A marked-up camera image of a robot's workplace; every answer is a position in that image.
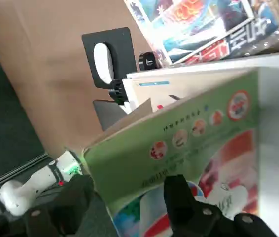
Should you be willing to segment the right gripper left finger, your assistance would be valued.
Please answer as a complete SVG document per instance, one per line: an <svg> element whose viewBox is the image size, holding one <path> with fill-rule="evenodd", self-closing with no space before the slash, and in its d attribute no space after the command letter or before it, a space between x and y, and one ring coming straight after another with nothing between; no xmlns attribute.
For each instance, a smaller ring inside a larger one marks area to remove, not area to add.
<svg viewBox="0 0 279 237"><path fill-rule="evenodd" d="M0 237L65 237L78 231L93 197L89 175L76 176L19 218L0 214Z"/></svg>

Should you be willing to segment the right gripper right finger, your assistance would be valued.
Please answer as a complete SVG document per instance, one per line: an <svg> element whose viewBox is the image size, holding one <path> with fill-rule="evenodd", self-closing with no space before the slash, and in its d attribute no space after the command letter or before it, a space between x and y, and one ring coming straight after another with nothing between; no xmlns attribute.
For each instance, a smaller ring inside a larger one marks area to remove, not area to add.
<svg viewBox="0 0 279 237"><path fill-rule="evenodd" d="M196 201L183 175L165 178L164 201L173 237L276 237L258 216L230 220L217 206Z"/></svg>

